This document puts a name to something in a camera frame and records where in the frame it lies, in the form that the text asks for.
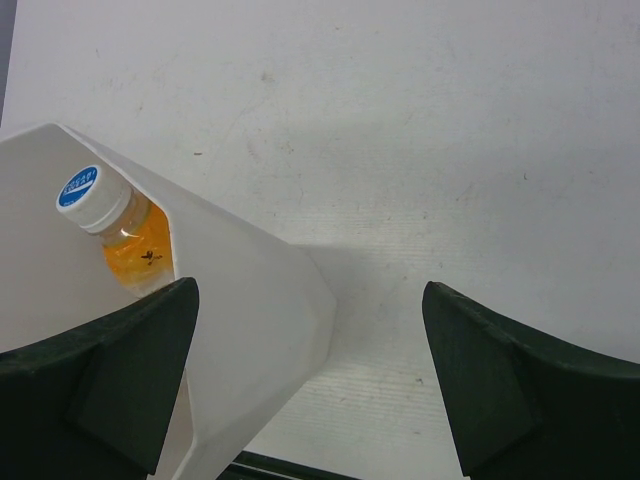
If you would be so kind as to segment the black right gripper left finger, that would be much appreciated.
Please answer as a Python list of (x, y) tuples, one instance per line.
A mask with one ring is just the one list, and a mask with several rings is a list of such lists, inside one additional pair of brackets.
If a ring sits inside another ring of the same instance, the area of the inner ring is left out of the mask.
[(186, 277), (1, 355), (4, 479), (155, 474), (199, 311)]

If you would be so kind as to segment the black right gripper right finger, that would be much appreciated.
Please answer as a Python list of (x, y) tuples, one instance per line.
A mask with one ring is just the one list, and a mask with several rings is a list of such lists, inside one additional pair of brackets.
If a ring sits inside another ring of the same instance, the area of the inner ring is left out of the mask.
[(494, 312), (440, 282), (422, 312), (462, 474), (636, 479), (639, 366)]

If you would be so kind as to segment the orange juice bottle blue label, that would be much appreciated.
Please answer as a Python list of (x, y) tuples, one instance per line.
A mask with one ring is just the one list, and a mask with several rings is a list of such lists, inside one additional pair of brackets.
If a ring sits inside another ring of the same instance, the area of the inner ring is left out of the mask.
[(107, 267), (138, 298), (175, 280), (164, 211), (112, 168), (94, 164), (61, 188), (57, 211), (99, 239)]

